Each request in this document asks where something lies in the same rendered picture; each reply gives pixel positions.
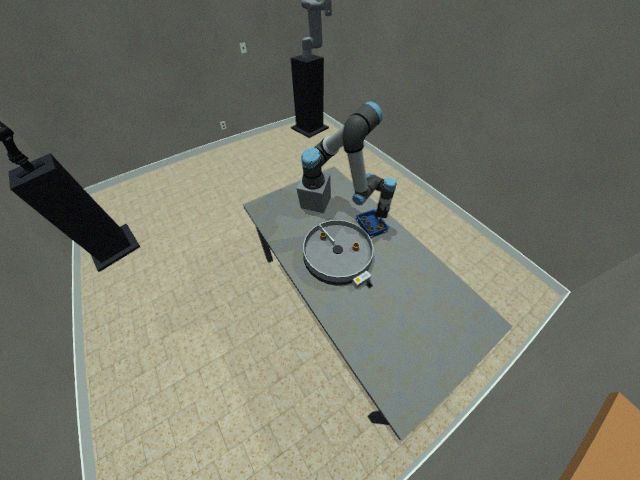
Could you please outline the blue crate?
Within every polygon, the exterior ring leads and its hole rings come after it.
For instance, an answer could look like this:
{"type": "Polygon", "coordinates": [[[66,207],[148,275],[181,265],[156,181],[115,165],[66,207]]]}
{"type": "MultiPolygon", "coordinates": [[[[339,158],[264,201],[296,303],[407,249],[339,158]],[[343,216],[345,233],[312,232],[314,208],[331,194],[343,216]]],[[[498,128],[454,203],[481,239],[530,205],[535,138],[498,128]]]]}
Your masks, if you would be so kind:
{"type": "Polygon", "coordinates": [[[356,215],[357,223],[361,226],[361,228],[363,228],[368,233],[370,238],[373,238],[373,237],[378,236],[378,235],[383,234],[383,233],[387,233],[388,232],[388,228],[389,228],[388,225],[383,220],[382,224],[384,225],[384,228],[381,229],[381,230],[377,230],[377,228],[378,228],[378,226],[377,226],[378,217],[375,216],[375,213],[376,213],[376,210],[373,209],[373,210],[370,210],[370,211],[367,211],[367,212],[364,212],[364,213],[356,215]],[[370,221],[372,223],[371,226],[375,227],[375,232],[370,233],[369,229],[367,229],[367,227],[364,225],[364,223],[361,220],[362,216],[366,216],[367,217],[367,221],[370,221]]]}

